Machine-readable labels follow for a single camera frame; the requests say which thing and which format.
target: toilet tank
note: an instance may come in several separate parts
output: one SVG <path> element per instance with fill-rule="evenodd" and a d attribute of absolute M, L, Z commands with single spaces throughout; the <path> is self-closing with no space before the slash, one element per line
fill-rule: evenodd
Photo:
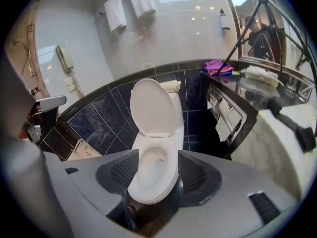
<path fill-rule="evenodd" d="M 183 111 L 182 111 L 182 105 L 180 103 L 180 98 L 178 93 L 169 93 L 170 98 L 173 101 L 175 110 L 176 110 L 176 130 L 181 129 L 184 127 L 184 119 L 183 119 Z"/>

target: black strap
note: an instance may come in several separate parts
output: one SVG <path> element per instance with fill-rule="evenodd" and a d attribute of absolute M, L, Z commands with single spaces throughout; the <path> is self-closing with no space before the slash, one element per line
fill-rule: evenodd
<path fill-rule="evenodd" d="M 282 106 L 280 106 L 279 103 L 273 99 L 269 99 L 267 108 L 271 110 L 276 119 L 295 132 L 296 139 L 299 142 L 303 152 L 310 152 L 316 148 L 316 140 L 311 127 L 302 128 L 289 117 L 280 114 L 279 112 L 281 111 Z"/>

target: toilet lid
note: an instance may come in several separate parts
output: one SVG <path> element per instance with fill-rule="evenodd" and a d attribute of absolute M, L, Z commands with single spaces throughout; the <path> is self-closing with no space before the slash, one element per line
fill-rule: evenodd
<path fill-rule="evenodd" d="M 132 118 L 145 136 L 170 136 L 176 127 L 176 110 L 168 92 L 153 79 L 137 82 L 131 91 Z"/>

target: toilet bowl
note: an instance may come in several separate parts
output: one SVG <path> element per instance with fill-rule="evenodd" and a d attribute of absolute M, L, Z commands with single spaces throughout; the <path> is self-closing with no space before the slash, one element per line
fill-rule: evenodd
<path fill-rule="evenodd" d="M 178 179 L 178 150 L 184 124 L 177 93 L 168 93 L 153 79 L 142 79 L 131 91 L 132 118 L 140 130 L 132 149 L 139 149 L 139 168 L 128 187 L 144 204 L 163 200 Z"/>

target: white wall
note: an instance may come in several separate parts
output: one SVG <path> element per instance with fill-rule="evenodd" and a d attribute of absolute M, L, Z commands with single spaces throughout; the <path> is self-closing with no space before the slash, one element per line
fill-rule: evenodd
<path fill-rule="evenodd" d="M 65 95 L 62 113 L 77 102 L 70 93 L 66 74 L 55 53 L 56 45 L 68 47 L 82 92 L 87 95 L 113 81 L 98 38 L 91 0 L 41 0 L 38 7 L 35 41 L 42 76 L 51 96 Z"/>
<path fill-rule="evenodd" d="M 153 17 L 137 19 L 131 0 L 124 0 L 127 26 L 113 33 L 106 15 L 96 16 L 98 35 L 114 79 L 142 70 L 146 62 L 159 66 L 188 60 L 225 59 L 237 41 L 227 0 L 154 2 L 157 12 Z M 229 31 L 221 29 L 220 9 L 229 16 Z M 232 59 L 238 59 L 237 52 Z"/>

